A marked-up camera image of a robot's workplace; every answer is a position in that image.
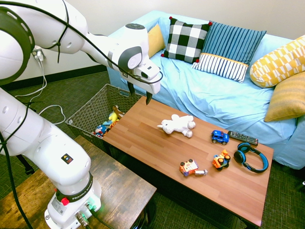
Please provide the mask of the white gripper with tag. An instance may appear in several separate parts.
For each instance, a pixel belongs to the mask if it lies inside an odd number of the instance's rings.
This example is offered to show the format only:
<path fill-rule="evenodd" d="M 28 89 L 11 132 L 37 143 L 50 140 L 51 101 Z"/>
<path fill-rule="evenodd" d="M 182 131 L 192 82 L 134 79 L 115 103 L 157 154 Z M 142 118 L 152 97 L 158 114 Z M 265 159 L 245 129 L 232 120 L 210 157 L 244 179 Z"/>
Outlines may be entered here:
<path fill-rule="evenodd" d="M 152 94 L 157 94 L 161 88 L 160 71 L 152 74 L 143 71 L 133 71 L 132 73 L 121 73 L 121 77 L 127 81 L 131 95 L 135 94 L 135 85 L 146 91 L 146 105 L 151 101 Z"/>

